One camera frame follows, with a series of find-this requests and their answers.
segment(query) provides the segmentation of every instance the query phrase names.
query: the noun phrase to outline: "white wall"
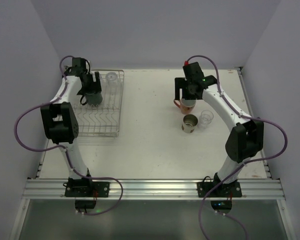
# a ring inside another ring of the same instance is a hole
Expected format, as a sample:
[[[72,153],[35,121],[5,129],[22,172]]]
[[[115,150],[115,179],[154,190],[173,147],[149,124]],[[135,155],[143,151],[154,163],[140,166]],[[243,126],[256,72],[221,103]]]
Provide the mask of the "white wall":
[[[16,118],[50,100],[60,84],[59,58],[29,0],[0,0],[0,240],[10,235],[27,177],[35,176],[38,153],[21,148]],[[20,124],[25,143],[43,147],[40,111]]]
[[[31,0],[59,57],[98,68],[243,66],[280,0]],[[202,66],[212,66],[202,62]]]
[[[278,122],[287,132],[287,151],[269,164],[282,181],[300,239],[300,0],[282,0],[243,69],[254,114]],[[267,156],[282,147],[278,132],[266,128]]]

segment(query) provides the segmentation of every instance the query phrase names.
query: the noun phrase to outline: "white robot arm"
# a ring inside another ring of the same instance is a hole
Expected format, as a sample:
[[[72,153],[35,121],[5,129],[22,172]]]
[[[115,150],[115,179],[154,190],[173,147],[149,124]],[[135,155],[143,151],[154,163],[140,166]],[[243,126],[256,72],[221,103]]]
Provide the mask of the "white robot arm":
[[[257,152],[263,148],[264,123],[262,121],[242,118],[250,116],[240,109],[235,102],[227,96],[225,91],[218,87],[217,79],[210,75],[204,76],[198,62],[188,63],[183,66],[185,77],[177,77],[175,83],[175,99],[204,100],[218,113],[230,131],[229,138],[225,144],[227,157],[221,169],[214,175],[213,183],[200,183],[198,185],[199,196],[203,197],[210,189],[225,180],[212,194],[211,197],[228,197],[232,189],[238,187],[238,175],[233,172],[244,162],[249,161]],[[228,99],[234,110],[224,101]]]
[[[62,78],[56,96],[50,104],[40,108],[45,135],[54,144],[62,146],[59,149],[69,170],[65,197],[92,197],[96,189],[100,197],[101,185],[105,184],[104,188],[109,188],[106,182],[99,182],[95,186],[96,182],[92,181],[77,142],[79,125],[71,101],[80,95],[82,105],[96,106],[102,102],[100,75],[95,72],[94,79],[86,62],[84,58],[73,57],[72,66],[65,70],[66,77]]]

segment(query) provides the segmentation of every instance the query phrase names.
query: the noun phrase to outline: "cable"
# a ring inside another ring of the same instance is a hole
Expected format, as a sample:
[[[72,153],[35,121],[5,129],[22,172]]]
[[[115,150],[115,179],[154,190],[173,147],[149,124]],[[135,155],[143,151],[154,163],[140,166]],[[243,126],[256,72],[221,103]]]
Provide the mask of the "cable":
[[[85,102],[84,103],[82,103],[82,100],[84,99],[84,95],[82,95],[81,96],[81,98],[80,98],[80,104],[82,105],[82,106],[84,106],[84,105],[86,105],[87,104],[87,100],[85,100]]]
[[[89,71],[88,71],[88,73],[90,73],[90,71],[91,71],[91,66],[90,66],[90,62],[87,60],[87,59],[85,59],[85,58],[83,58],[84,60],[85,60],[85,62],[88,64],[88,66],[89,66]]]
[[[219,78],[219,71],[218,71],[218,68],[217,68],[217,65],[214,63],[214,61],[212,59],[210,59],[209,57],[207,56],[204,56],[204,55],[194,55],[194,56],[191,56],[189,57],[185,62],[184,62],[184,65],[187,65],[189,64],[189,61],[193,58],[204,58],[204,59],[207,59],[210,63],[212,63],[214,69],[215,69],[215,73],[216,73],[216,82],[217,82],[217,88],[218,88],[218,91],[220,93],[222,93],[222,90],[221,90],[221,86],[220,86],[220,78]],[[228,99],[221,94],[221,97],[222,99],[225,101],[225,103],[238,115],[240,116],[241,118],[244,118],[244,119],[249,119],[249,120],[255,120],[255,121],[261,121],[261,122],[264,122],[264,123],[268,123],[270,125],[273,125],[275,126],[276,128],[278,128],[281,133],[283,134],[283,138],[284,138],[284,145],[283,145],[283,148],[276,154],[272,155],[272,156],[267,156],[267,157],[261,157],[261,158],[258,158],[258,159],[253,159],[253,160],[249,160],[249,161],[246,161],[245,163],[241,164],[236,170],[234,170],[231,174],[229,174],[226,178],[224,178],[221,182],[219,182],[216,186],[214,186],[210,191],[208,191],[205,196],[203,197],[202,199],[202,202],[200,204],[200,208],[199,208],[199,213],[198,213],[198,218],[199,218],[199,225],[200,225],[200,228],[201,228],[201,231],[203,233],[203,235],[205,236],[205,238],[207,240],[210,240],[209,236],[207,235],[206,231],[204,230],[204,227],[203,227],[203,224],[202,224],[202,219],[201,219],[201,212],[202,212],[202,208],[203,208],[203,205],[205,203],[205,200],[206,198],[210,195],[211,192],[213,192],[215,189],[217,189],[222,183],[224,183],[226,180],[228,180],[229,178],[231,178],[233,175],[235,175],[240,169],[242,169],[246,164],[249,164],[249,163],[253,163],[253,162],[258,162],[258,161],[263,161],[263,160],[270,160],[270,159],[274,159],[278,156],[280,156],[281,154],[284,153],[284,151],[287,149],[287,146],[288,146],[288,136],[287,136],[287,133],[285,132],[285,130],[279,126],[278,124],[276,124],[275,122],[273,121],[270,121],[270,120],[266,120],[266,119],[262,119],[262,118],[256,118],[256,117],[251,117],[251,116],[245,116],[245,115],[241,115],[239,113],[239,111],[237,111],[232,105],[231,103],[228,101]],[[228,214],[225,214],[224,216],[236,221],[239,225],[241,225],[241,227],[243,228],[244,230],[244,233],[245,233],[245,239],[248,240],[249,239],[249,234],[247,232],[247,229],[245,228],[245,226],[239,221],[237,220],[236,218],[234,218],[233,216],[230,216]]]
[[[207,178],[209,178],[210,181],[212,180],[210,176],[205,176],[204,179],[202,180],[202,182],[204,182]]]
[[[113,180],[113,181],[116,181],[119,185],[120,185],[120,188],[121,188],[121,194],[120,194],[120,197],[118,199],[118,201],[110,208],[102,211],[102,212],[97,212],[97,213],[85,213],[85,215],[90,215],[90,216],[96,216],[96,215],[100,215],[100,214],[104,214],[104,213],[107,213],[109,212],[110,210],[116,208],[119,204],[119,202],[121,201],[121,198],[124,194],[124,187],[122,186],[121,182],[114,178],[114,177],[91,177],[91,176],[85,176],[85,175],[82,175],[80,172],[78,172],[72,165],[71,163],[71,160],[70,160],[70,157],[69,157],[69,154],[68,154],[68,151],[67,151],[67,148],[63,145],[55,145],[55,146],[52,146],[52,147],[48,147],[48,148],[45,148],[45,149],[37,149],[37,148],[32,148],[32,147],[29,147],[27,145],[25,145],[21,140],[20,140],[20,137],[18,135],[18,124],[20,122],[20,120],[25,116],[27,115],[28,113],[30,113],[31,111],[35,110],[35,109],[38,109],[38,108],[41,108],[43,106],[47,106],[47,105],[50,105],[50,104],[53,104],[55,102],[57,102],[58,100],[61,99],[61,97],[65,94],[66,90],[67,90],[67,86],[68,86],[68,83],[67,83],[67,76],[65,75],[64,71],[63,71],[63,68],[62,68],[62,63],[65,59],[67,58],[74,58],[73,56],[71,55],[67,55],[65,57],[63,57],[61,60],[60,60],[60,63],[59,63],[59,69],[60,69],[60,72],[63,76],[63,78],[66,80],[65,81],[65,85],[64,85],[64,89],[62,90],[61,94],[54,100],[50,101],[50,102],[47,102],[47,103],[43,103],[43,104],[40,104],[38,106],[34,106],[30,109],[28,109],[27,111],[25,111],[24,113],[22,113],[15,121],[14,123],[14,128],[13,128],[13,132],[14,132],[14,137],[16,139],[16,141],[21,145],[21,147],[29,150],[29,151],[32,151],[32,152],[36,152],[36,153],[41,153],[41,152],[46,152],[46,151],[50,151],[50,150],[53,150],[53,149],[56,149],[56,148],[62,148],[65,150],[65,156],[66,156],[66,160],[70,166],[70,168],[73,170],[73,172],[75,174],[77,174],[78,176],[84,178],[84,179],[89,179],[89,180]]]

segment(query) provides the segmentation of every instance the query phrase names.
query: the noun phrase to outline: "clear glass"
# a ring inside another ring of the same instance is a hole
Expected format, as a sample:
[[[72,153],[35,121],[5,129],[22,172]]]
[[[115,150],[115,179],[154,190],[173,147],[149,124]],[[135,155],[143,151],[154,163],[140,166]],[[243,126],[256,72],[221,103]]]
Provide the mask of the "clear glass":
[[[110,86],[116,85],[118,83],[118,75],[114,71],[108,72],[105,75],[105,80]]]
[[[214,114],[209,110],[204,110],[201,112],[199,117],[198,127],[200,129],[205,129],[214,119]]]

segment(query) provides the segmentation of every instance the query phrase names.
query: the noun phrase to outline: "metal dish rack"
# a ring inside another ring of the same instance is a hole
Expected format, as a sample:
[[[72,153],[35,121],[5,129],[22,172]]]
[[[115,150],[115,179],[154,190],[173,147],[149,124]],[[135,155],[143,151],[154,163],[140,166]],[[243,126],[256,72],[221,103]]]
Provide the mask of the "metal dish rack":
[[[117,137],[120,130],[121,104],[124,90],[123,70],[93,69],[92,75],[99,72],[102,88],[102,103],[99,106],[80,104],[80,95],[71,102],[79,125],[79,137]],[[117,74],[115,83],[106,80],[106,74]]]

